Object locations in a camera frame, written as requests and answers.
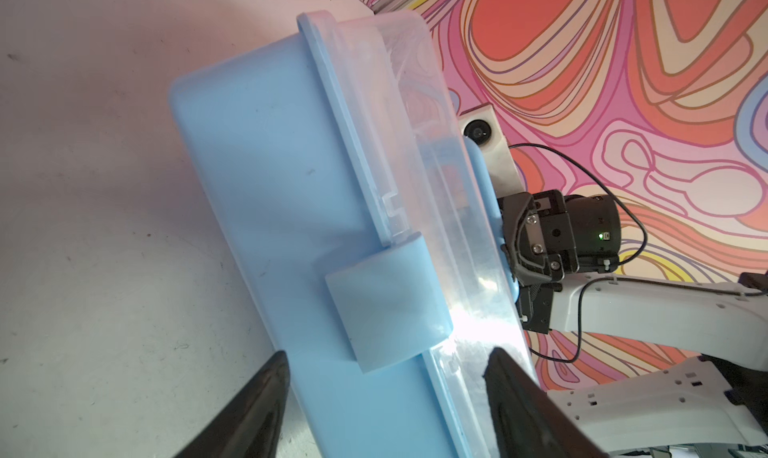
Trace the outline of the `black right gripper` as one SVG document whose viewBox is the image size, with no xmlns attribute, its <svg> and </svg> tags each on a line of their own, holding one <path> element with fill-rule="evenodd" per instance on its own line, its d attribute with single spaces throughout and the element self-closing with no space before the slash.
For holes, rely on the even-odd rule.
<svg viewBox="0 0 768 458">
<path fill-rule="evenodd" d="M 554 293 L 566 276 L 619 267 L 621 226 L 607 195 L 521 192 L 499 200 L 502 244 L 518 283 L 517 309 L 527 331 L 548 333 Z"/>
</svg>

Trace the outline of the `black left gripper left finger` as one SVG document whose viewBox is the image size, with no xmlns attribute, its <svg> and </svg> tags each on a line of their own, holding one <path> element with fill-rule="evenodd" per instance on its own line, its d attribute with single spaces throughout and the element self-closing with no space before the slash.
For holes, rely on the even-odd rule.
<svg viewBox="0 0 768 458">
<path fill-rule="evenodd" d="M 275 352 L 179 457 L 274 457 L 290 386 L 284 351 Z"/>
</svg>

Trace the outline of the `blue plastic tool box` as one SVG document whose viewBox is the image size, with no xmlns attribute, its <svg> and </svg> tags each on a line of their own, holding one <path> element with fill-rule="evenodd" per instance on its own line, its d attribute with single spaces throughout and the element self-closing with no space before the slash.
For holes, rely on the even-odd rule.
<svg viewBox="0 0 768 458">
<path fill-rule="evenodd" d="M 326 457 L 496 457 L 491 351 L 534 368 L 499 211 L 425 21 L 296 34 L 177 80 L 175 121 Z"/>
</svg>

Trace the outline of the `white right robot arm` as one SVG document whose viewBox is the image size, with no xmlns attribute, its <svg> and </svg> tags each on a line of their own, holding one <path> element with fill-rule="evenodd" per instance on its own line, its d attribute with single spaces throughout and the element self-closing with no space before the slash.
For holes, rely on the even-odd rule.
<svg viewBox="0 0 768 458">
<path fill-rule="evenodd" d="M 551 400 L 609 452 L 767 442 L 767 277 L 620 273 L 621 204 L 556 190 L 500 199 L 501 250 Z"/>
</svg>

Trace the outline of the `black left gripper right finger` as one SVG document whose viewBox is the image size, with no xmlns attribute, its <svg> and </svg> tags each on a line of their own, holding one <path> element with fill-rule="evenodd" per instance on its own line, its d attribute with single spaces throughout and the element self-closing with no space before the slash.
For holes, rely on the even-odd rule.
<svg viewBox="0 0 768 458">
<path fill-rule="evenodd" d="M 502 348 L 484 373 L 499 454 L 515 458 L 605 457 Z"/>
</svg>

